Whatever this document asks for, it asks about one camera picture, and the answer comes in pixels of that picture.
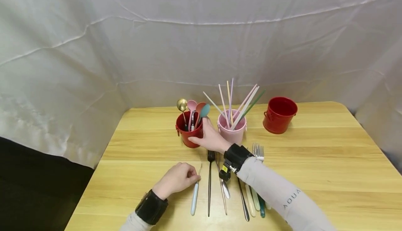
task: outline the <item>person's left hand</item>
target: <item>person's left hand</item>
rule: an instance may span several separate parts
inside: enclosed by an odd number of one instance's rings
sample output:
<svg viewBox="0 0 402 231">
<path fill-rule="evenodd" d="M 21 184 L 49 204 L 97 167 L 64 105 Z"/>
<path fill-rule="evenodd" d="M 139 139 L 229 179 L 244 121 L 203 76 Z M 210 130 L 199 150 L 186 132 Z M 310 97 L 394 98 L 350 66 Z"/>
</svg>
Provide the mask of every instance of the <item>person's left hand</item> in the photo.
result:
<svg viewBox="0 0 402 231">
<path fill-rule="evenodd" d="M 195 168 L 188 163 L 177 163 L 170 168 L 158 183 L 153 187 L 153 192 L 162 200 L 171 194 L 183 191 L 201 179 Z"/>
</svg>

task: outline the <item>teal handle utensil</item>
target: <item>teal handle utensil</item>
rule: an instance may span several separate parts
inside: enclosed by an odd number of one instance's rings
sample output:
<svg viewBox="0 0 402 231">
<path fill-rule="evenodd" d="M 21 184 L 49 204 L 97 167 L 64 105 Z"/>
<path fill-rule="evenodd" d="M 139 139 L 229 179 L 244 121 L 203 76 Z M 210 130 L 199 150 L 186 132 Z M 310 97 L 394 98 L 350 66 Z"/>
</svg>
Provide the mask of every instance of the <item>teal handle utensil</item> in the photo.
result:
<svg viewBox="0 0 402 231">
<path fill-rule="evenodd" d="M 260 202 L 260 214 L 262 218 L 265 218 L 265 201 L 261 196 L 258 194 L 258 201 Z"/>
</svg>

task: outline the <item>black wrist strap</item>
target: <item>black wrist strap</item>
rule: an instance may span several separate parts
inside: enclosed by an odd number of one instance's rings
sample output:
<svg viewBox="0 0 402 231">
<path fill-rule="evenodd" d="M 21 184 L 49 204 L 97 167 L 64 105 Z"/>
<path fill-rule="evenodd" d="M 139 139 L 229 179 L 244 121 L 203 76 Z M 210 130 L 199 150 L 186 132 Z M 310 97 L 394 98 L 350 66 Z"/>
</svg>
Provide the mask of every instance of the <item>black wrist strap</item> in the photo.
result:
<svg viewBox="0 0 402 231">
<path fill-rule="evenodd" d="M 222 170 L 219 172 L 219 177 L 222 180 L 228 181 L 230 179 L 230 171 L 232 170 L 237 174 L 243 163 L 248 157 L 254 156 L 249 152 L 244 146 L 238 146 L 237 144 L 232 144 L 232 146 L 224 154 L 224 165 Z"/>
<path fill-rule="evenodd" d="M 162 217 L 167 207 L 168 200 L 161 200 L 152 190 L 150 190 L 142 198 L 140 204 L 138 204 L 135 213 L 141 218 L 141 220 L 150 225 L 155 225 Z"/>
</svg>

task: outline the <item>gold spoon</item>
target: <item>gold spoon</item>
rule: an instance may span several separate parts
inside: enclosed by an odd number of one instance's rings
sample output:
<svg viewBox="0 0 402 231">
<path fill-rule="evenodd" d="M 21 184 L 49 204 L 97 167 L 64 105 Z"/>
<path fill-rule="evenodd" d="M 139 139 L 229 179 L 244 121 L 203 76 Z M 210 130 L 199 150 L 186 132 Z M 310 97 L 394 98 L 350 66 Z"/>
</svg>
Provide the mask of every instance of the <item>gold spoon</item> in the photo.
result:
<svg viewBox="0 0 402 231">
<path fill-rule="evenodd" d="M 184 126 L 187 129 L 186 117 L 184 116 L 184 112 L 187 110 L 187 100 L 181 98 L 177 101 L 176 105 L 177 105 L 177 109 L 183 113 Z"/>
</svg>

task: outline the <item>pink chopstick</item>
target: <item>pink chopstick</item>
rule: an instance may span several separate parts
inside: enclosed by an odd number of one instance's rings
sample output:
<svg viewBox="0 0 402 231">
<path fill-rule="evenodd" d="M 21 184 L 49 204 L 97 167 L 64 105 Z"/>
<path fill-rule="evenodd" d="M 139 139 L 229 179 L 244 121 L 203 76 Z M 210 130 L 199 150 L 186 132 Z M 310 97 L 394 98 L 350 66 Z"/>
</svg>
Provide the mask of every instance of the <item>pink chopstick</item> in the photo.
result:
<svg viewBox="0 0 402 231">
<path fill-rule="evenodd" d="M 229 99 L 229 113 L 230 113 L 230 126 L 233 124 L 233 114 L 232 114 L 232 95 L 233 95 L 233 80 L 235 78 L 232 77 L 232 86 L 230 86 L 230 99 Z"/>
<path fill-rule="evenodd" d="M 224 101 L 224 96 L 222 95 L 222 89 L 221 89 L 221 85 L 219 84 L 219 92 L 221 93 L 221 99 L 222 99 L 222 105 L 224 106 L 224 114 L 225 114 L 225 119 L 226 119 L 226 123 L 227 123 L 227 128 L 229 129 L 229 121 L 228 121 L 228 116 L 226 114 L 226 107 L 225 107 L 225 101 Z"/>
</svg>

